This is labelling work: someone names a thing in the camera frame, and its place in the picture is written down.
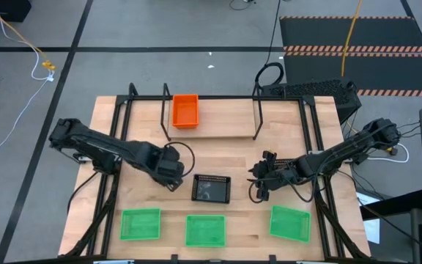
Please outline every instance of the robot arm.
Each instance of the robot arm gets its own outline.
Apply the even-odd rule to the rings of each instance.
[[[263,152],[263,161],[255,164],[250,172],[256,180],[257,198],[268,201],[269,191],[275,191],[288,184],[301,185],[319,175],[333,175],[348,158],[357,159],[366,155],[371,148],[386,150],[398,144],[400,133],[390,120],[378,119],[366,125],[362,131],[344,142],[320,153],[302,155],[285,164],[275,166],[276,153]]]
[[[172,146],[158,147],[149,142],[124,142],[87,128],[77,119],[58,120],[49,140],[50,147],[74,149],[92,159],[94,170],[110,175],[119,160],[149,174],[154,181],[175,191],[182,184],[184,166]]]

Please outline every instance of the orange plastic tray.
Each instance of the orange plastic tray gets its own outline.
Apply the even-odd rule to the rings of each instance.
[[[198,95],[174,95],[172,125],[176,128],[196,128],[199,124]]]

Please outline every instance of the wooden table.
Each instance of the wooden table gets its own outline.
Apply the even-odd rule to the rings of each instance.
[[[90,128],[108,134],[114,102],[115,97],[97,98]],[[160,128],[160,107],[159,100],[133,101],[127,140],[148,141],[159,146],[167,143]],[[256,103],[254,107],[255,113],[258,113]],[[301,201],[290,186],[271,192],[269,202],[253,204],[248,198],[249,182],[246,179],[252,178],[248,169],[262,159],[263,150],[276,152],[278,158],[296,158],[306,153],[297,102],[262,101],[262,109],[264,123],[255,141],[251,138],[182,139],[182,142],[189,144],[193,149],[196,165],[175,192],[170,192],[158,185],[149,175],[128,164],[123,164],[108,258],[168,260],[171,254],[178,254],[180,260],[268,260],[269,254],[275,254],[278,260],[323,260],[314,202]],[[341,142],[343,137],[333,98],[316,98],[316,109],[325,148]],[[117,137],[122,129],[123,113],[124,109],[120,113]],[[306,108],[306,113],[309,126],[311,126],[312,145],[316,149],[308,108]],[[258,114],[256,114],[256,124],[258,123]],[[190,153],[179,145],[177,149],[180,151],[181,161],[185,164],[186,170],[191,163]],[[343,165],[341,170],[351,174],[348,166]],[[194,173],[232,177],[230,204],[192,202],[190,198]],[[91,174],[90,164],[81,165],[76,186],[84,182]],[[59,249],[60,254],[68,252],[90,225],[99,182],[100,177],[97,177],[73,200]],[[345,175],[337,174],[333,176],[331,183],[341,226],[361,251],[370,254],[352,180]],[[298,189],[302,195],[308,197],[311,185],[299,186]],[[288,241],[269,235],[270,209],[273,205],[310,211],[312,215],[311,242]],[[122,210],[151,207],[162,209],[160,239],[121,241],[119,228]],[[185,217],[188,214],[207,213],[226,216],[227,246],[223,248],[185,247]],[[327,224],[327,230],[331,254],[336,256],[333,231],[329,224]],[[97,234],[96,253],[100,252],[102,236],[103,227],[101,226]]]

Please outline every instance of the green bin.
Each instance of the green bin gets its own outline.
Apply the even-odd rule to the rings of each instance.
[[[226,246],[226,217],[222,215],[188,215],[185,245]]]
[[[270,235],[309,243],[311,238],[311,214],[274,205],[271,209]]]
[[[120,240],[159,239],[160,208],[128,209],[122,212]]]

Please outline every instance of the white cable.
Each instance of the white cable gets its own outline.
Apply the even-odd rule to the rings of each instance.
[[[18,116],[18,118],[16,118],[15,119],[15,122],[14,122],[14,125],[12,126],[12,129],[11,129],[11,131],[7,134],[7,136],[6,136],[6,138],[0,143],[0,146],[2,146],[4,143],[6,143],[6,141],[7,141],[7,139],[11,136],[11,134],[12,134],[12,132],[14,131],[14,129],[15,129],[15,126],[18,124],[18,122],[19,122],[19,119],[22,117],[22,114],[25,112],[25,110],[29,107],[29,104],[31,103],[31,101],[34,99],[34,97],[38,94],[38,92],[40,92],[40,90],[45,86],[45,84],[48,82],[48,81],[53,81],[53,73],[52,72],[50,72],[50,75],[49,76],[47,76],[47,78],[45,78],[45,80],[44,80],[44,82],[43,82],[43,84],[42,84],[42,86],[34,93],[34,95],[32,95],[32,97],[30,97],[30,99],[29,99],[29,101],[27,102],[27,104],[26,104],[26,107],[24,107],[23,109],[22,109],[22,111],[20,112],[20,114],[19,114],[19,116]]]
[[[27,42],[25,42],[25,41],[22,41],[22,40],[15,40],[15,39],[13,39],[13,38],[9,37],[9,36],[7,35],[7,33],[6,33],[6,31],[4,30],[4,24],[3,24],[3,22],[1,21],[1,19],[0,19],[0,24],[1,24],[1,29],[3,30],[3,34],[4,34],[4,36],[5,36],[7,39],[12,40],[12,41],[15,41],[15,42],[17,42],[17,43],[23,43],[23,44],[26,44],[27,46],[29,46],[29,47],[30,47],[30,48],[31,48],[31,49],[35,52],[35,55],[37,55],[37,61],[35,62],[34,68],[32,69],[31,77],[32,77],[34,80],[37,80],[37,81],[43,81],[43,80],[46,80],[48,77],[45,77],[45,78],[37,78],[37,77],[35,77],[35,76],[34,76],[35,69],[37,69],[38,62],[39,62],[39,60],[40,60],[40,56],[39,56],[38,52],[35,50],[35,48],[34,48],[32,45],[30,45],[30,44],[28,44]]]
[[[391,161],[395,163],[407,163],[408,160],[410,159],[410,153],[408,152],[407,147],[405,147],[402,143],[398,143],[398,146],[403,147],[404,151],[407,153],[407,158],[404,161],[396,161],[391,158],[367,158],[367,159],[370,161]]]

